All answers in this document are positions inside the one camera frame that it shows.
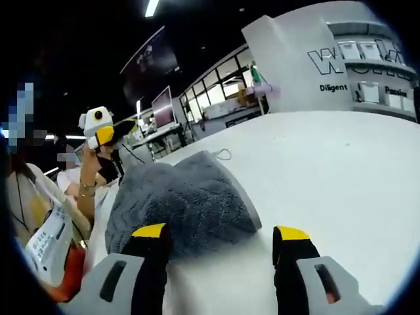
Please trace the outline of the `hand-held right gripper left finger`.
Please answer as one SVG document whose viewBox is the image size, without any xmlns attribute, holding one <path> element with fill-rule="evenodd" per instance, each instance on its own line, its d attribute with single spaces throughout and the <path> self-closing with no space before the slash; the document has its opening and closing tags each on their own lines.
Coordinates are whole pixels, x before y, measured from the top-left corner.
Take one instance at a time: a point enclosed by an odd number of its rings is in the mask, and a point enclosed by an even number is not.
<svg viewBox="0 0 420 315">
<path fill-rule="evenodd" d="M 79 313 L 162 314 L 172 248 L 166 223 L 134 231 L 121 253 L 109 254 L 86 275 Z"/>
</svg>

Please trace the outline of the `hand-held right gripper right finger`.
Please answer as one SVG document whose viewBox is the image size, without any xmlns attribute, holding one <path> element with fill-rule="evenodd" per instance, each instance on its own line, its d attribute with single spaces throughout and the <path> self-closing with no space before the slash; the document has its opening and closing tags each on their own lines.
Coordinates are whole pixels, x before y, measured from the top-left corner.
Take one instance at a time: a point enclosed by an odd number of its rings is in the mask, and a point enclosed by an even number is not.
<svg viewBox="0 0 420 315">
<path fill-rule="evenodd" d="M 272 264 L 278 314 L 368 313 L 356 278 L 302 230 L 273 227 Z"/>
</svg>

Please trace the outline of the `person's left hand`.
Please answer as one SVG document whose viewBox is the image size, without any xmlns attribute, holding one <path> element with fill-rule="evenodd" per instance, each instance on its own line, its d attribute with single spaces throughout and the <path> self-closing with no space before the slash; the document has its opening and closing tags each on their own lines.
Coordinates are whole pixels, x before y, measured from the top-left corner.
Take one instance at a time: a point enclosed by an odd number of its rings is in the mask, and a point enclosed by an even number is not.
<svg viewBox="0 0 420 315">
<path fill-rule="evenodd" d="M 87 186 L 104 186 L 106 180 L 99 174 L 101 166 L 95 151 L 88 146 L 83 148 L 80 182 Z"/>
</svg>

